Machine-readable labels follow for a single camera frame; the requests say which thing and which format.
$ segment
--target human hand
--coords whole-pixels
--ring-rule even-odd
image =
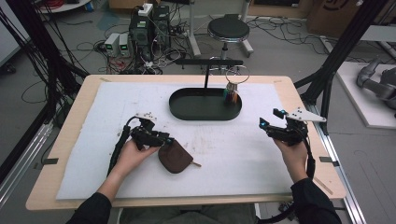
[[[294,183],[308,177],[305,171],[306,158],[308,157],[306,147],[303,142],[288,146],[287,143],[274,139],[275,144],[282,152],[283,162],[288,168],[290,177]]]
[[[139,150],[133,140],[129,140],[122,147],[119,159],[114,166],[114,172],[122,177],[127,176],[134,168],[140,165],[145,158],[153,154],[159,147],[149,147]]]

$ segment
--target black oval stand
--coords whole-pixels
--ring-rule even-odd
[[[169,98],[171,113],[184,120],[230,120],[238,117],[242,99],[238,95],[236,103],[225,103],[224,89],[208,88],[209,67],[211,65],[242,65],[236,60],[177,60],[177,64],[206,64],[205,86],[184,88],[175,91]]]

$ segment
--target black tray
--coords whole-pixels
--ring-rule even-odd
[[[236,104],[224,102],[224,89],[184,88],[169,98],[171,113],[184,120],[230,120],[239,115],[242,100],[238,95]]]

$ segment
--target cardboard box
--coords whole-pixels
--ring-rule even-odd
[[[316,1],[306,20],[309,33],[340,37],[360,8],[355,0]]]
[[[302,19],[306,18],[306,16],[308,15],[309,11],[312,8],[313,1],[314,0],[300,0],[300,3],[297,7],[256,5],[254,4],[254,1],[252,1],[250,3],[247,14],[249,16]]]

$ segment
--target hand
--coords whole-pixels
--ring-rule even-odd
[[[158,149],[159,147],[149,147],[148,149],[143,148],[142,150],[138,150],[133,140],[127,141],[121,150],[119,159],[113,170],[121,176],[127,176],[134,168],[139,166],[145,158]]]
[[[134,141],[126,142],[121,150],[119,160],[97,192],[105,195],[112,203],[125,177],[158,149],[159,147],[150,147],[139,151]]]
[[[287,143],[274,139],[275,144],[282,152],[283,162],[294,183],[308,177],[305,171],[306,158],[308,157],[306,147],[303,142],[289,147]]]

